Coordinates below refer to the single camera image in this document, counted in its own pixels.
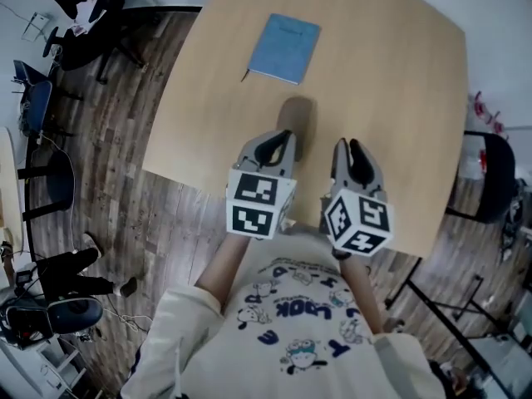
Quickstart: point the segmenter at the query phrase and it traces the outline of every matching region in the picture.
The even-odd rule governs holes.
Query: white t-shirt
[[[195,287],[168,289],[124,398],[444,398],[419,342],[373,336],[330,245],[252,240],[224,315]]]

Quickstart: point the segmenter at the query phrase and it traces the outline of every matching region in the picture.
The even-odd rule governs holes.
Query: sleeve
[[[209,329],[222,320],[219,301],[207,291],[189,286],[166,290],[119,397],[180,397],[180,374]]]
[[[445,390],[415,337],[394,333],[373,339],[388,380],[401,398],[445,399]]]

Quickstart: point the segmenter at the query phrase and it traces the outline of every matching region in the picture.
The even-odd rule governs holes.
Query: metal frame
[[[443,312],[439,308],[450,308],[453,310],[456,310],[456,312],[453,312],[453,319],[455,321],[458,321],[464,313],[476,313],[484,315],[491,323],[493,323],[496,328],[501,331],[502,333],[508,335],[512,339],[514,339],[517,344],[520,345],[520,342],[517,340],[515,335],[512,332],[509,332],[505,327],[501,326],[501,324],[493,318],[488,312],[486,312],[475,300],[475,295],[478,292],[481,284],[484,282],[484,279],[480,275],[475,275],[473,279],[471,280],[471,284],[474,282],[478,282],[478,284],[475,286],[475,289],[473,291],[473,294],[471,294],[470,298],[467,300],[467,303],[464,307],[458,307],[458,306],[451,306],[450,304],[446,303],[439,303],[434,302],[430,300],[411,280],[412,276],[416,273],[417,268],[421,264],[422,259],[419,258],[416,263],[414,264],[414,267],[410,271],[410,273],[406,276],[405,281],[401,284],[397,292],[391,297],[386,298],[384,300],[384,304],[386,306],[387,310],[390,310],[390,308],[394,305],[394,303],[397,301],[399,296],[401,295],[402,291],[406,286],[410,287],[410,289],[414,292],[414,294],[431,310],[438,319],[447,327],[449,331],[455,336],[458,343],[471,355],[473,358],[473,361],[476,362],[476,364],[479,366],[479,368],[489,373],[495,382],[499,385],[502,392],[508,397],[508,399],[515,399],[515,396],[508,390],[508,388],[505,386],[505,384],[500,380],[500,378],[495,374],[495,371],[491,368],[491,365],[478,353],[478,351],[475,349],[475,347],[471,344],[471,342],[464,336],[464,334],[461,333],[461,331],[455,326],[455,324],[446,316],[443,314]],[[469,309],[468,307],[472,305],[475,310]]]

